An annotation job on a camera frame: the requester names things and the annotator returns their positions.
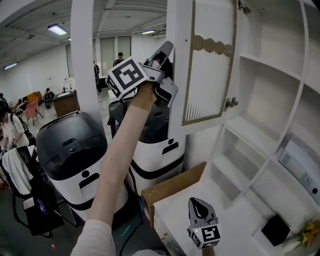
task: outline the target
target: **cable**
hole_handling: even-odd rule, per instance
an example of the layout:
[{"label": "cable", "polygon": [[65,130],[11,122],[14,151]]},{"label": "cable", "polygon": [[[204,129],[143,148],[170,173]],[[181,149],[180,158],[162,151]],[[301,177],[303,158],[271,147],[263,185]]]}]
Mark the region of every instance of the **cable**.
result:
[{"label": "cable", "polygon": [[[126,103],[125,101],[122,101],[122,104],[123,104],[123,117],[125,117],[126,112],[127,112],[127,107],[128,107],[128,105],[127,105],[127,103]],[[135,176],[133,175],[130,167],[129,167],[129,173],[130,173],[131,178],[132,178],[133,188],[134,188],[134,192],[135,192],[135,196],[136,196],[136,201],[137,201],[137,204],[138,204],[138,211],[139,211],[139,216],[140,216],[141,222],[134,228],[134,230],[132,231],[132,233],[131,233],[131,234],[128,236],[128,238],[124,241],[124,244],[123,244],[122,247],[121,247],[119,256],[122,256],[122,252],[123,252],[126,244],[129,242],[130,238],[134,235],[134,233],[136,232],[136,230],[144,223],[144,219],[143,219],[143,217],[142,217],[141,209],[140,209],[140,201],[139,201],[139,196],[138,196],[136,179],[135,179]]]}]

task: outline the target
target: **white cabinet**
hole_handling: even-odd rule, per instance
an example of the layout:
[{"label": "white cabinet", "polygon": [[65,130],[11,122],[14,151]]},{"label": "white cabinet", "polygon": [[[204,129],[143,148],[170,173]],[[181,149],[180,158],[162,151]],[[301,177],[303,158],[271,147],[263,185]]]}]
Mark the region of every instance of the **white cabinet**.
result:
[{"label": "white cabinet", "polygon": [[[264,222],[256,223],[255,232],[250,234],[261,249],[264,245],[256,231],[275,213],[281,215],[293,233],[299,231],[304,221],[320,216],[320,206],[311,194],[278,161],[292,134],[320,156],[320,11],[308,0],[241,0],[249,13],[238,9],[238,1],[205,1],[224,10],[203,8],[202,2],[168,0],[168,13],[176,13],[174,25],[167,27],[167,39],[175,45],[174,81],[179,88],[170,113],[169,131],[190,134],[220,126],[200,182],[214,183],[219,193],[208,193],[218,199],[219,207],[226,213],[245,199],[261,214]],[[236,6],[236,17],[231,15],[230,6]],[[203,14],[207,22],[193,23],[193,8],[195,17]],[[214,9],[225,12],[225,17],[209,18],[208,13],[215,16]],[[234,43],[229,85],[216,80],[226,77],[223,75],[230,68],[228,63],[202,56],[189,43],[194,26],[200,35],[220,38],[225,45],[232,31],[227,23],[236,24],[235,41],[229,41]],[[192,85],[188,84],[189,72]],[[189,93],[196,82],[196,90]],[[226,94],[220,91],[216,97],[214,90],[222,86]],[[238,105],[221,115],[188,122],[190,95],[194,97],[192,103],[199,107],[191,115],[201,114],[200,110],[206,108],[214,111],[216,108],[208,100],[219,105],[222,95],[225,101],[235,97]],[[262,251],[272,255],[266,248]]]}]

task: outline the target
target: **ceiling light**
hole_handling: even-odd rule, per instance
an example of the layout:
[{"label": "ceiling light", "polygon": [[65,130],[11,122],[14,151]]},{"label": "ceiling light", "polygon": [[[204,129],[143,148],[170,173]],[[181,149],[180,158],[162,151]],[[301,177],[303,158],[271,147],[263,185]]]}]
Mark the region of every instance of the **ceiling light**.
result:
[{"label": "ceiling light", "polygon": [[4,70],[10,69],[10,68],[14,67],[14,66],[17,65],[17,64],[18,64],[18,62],[13,63],[13,64],[11,64],[11,65],[9,65],[9,66],[5,66],[3,69],[4,69]]},{"label": "ceiling light", "polygon": [[141,33],[141,35],[152,34],[152,33],[154,33],[154,32],[156,32],[156,31],[154,31],[154,30],[143,31],[143,32]]},{"label": "ceiling light", "polygon": [[58,24],[53,24],[48,26],[48,30],[58,34],[58,35],[65,35],[67,33],[67,31],[65,29],[63,29],[62,27],[60,27]]}]

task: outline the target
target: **floor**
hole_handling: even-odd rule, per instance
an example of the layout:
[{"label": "floor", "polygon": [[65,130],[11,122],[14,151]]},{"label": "floor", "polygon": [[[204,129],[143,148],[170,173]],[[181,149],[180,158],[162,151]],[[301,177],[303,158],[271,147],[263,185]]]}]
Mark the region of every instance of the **floor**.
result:
[{"label": "floor", "polygon": [[[108,111],[108,91],[102,91],[102,95],[98,96],[100,101],[100,110],[103,120],[103,127],[107,137],[108,144],[111,142],[111,131],[107,125],[109,119]],[[39,116],[34,120],[34,126],[29,122],[29,130],[36,137],[39,129],[48,122],[57,118],[55,109],[46,109],[44,104],[40,106],[43,118]],[[25,214],[22,209],[22,201],[17,199],[16,202],[19,217],[26,221]],[[12,214],[12,191],[7,189],[0,191],[0,255],[8,256],[69,256],[72,248],[77,242],[78,236],[82,231],[82,227],[75,228],[69,223],[56,228],[52,231],[53,238],[47,239],[41,236],[32,236],[27,228],[15,221]],[[63,202],[59,205],[62,215],[69,220],[72,219],[68,205]],[[140,222],[138,212],[135,213],[129,221],[112,231],[113,240],[116,247],[116,254],[119,255],[120,249],[125,240],[131,234],[132,230]],[[11,254],[4,254],[2,250],[6,250]],[[154,229],[151,229],[148,222],[144,220],[129,242],[126,244],[122,253],[123,256],[129,256],[136,251],[150,250],[165,250],[160,238]]]}]

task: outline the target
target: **ceiling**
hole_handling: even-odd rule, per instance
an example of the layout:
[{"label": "ceiling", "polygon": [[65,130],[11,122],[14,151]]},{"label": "ceiling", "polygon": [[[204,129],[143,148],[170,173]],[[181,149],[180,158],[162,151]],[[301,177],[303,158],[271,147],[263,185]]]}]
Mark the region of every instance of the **ceiling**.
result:
[{"label": "ceiling", "polygon": [[[0,24],[0,67],[70,42],[72,0],[37,0],[31,10]],[[167,0],[94,0],[93,38],[156,30],[166,33]],[[47,28],[59,24],[66,35]]]}]

